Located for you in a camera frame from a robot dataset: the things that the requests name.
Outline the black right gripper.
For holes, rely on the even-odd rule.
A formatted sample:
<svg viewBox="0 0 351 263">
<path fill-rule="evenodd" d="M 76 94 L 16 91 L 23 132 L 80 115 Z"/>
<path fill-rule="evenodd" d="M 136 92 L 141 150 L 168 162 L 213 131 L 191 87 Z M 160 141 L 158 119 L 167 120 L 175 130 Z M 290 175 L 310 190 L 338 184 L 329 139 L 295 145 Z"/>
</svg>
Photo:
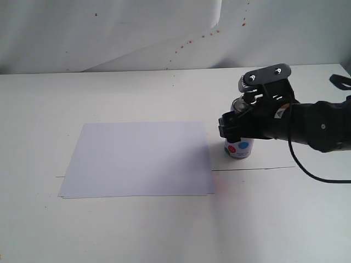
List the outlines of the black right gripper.
<svg viewBox="0 0 351 263">
<path fill-rule="evenodd" d="M 289 107 L 296 102 L 288 79 L 255 85 L 241 79 L 239 91 L 242 112 L 226 112 L 218 119 L 219 136 L 229 143 L 241 137 L 287 140 Z"/>
</svg>

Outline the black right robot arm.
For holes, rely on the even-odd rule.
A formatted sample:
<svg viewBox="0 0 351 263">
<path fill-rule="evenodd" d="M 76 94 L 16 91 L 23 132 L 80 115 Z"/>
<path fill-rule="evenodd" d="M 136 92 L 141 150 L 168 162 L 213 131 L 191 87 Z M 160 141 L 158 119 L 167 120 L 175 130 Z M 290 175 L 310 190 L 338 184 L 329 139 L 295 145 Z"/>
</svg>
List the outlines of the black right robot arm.
<svg viewBox="0 0 351 263">
<path fill-rule="evenodd" d="M 243 112 L 219 119 L 219 134 L 228 142 L 241 138 L 284 140 L 326 153 L 350 150 L 350 97 L 343 102 L 303 104 L 287 79 L 256 87 L 260 98 Z"/>
</svg>

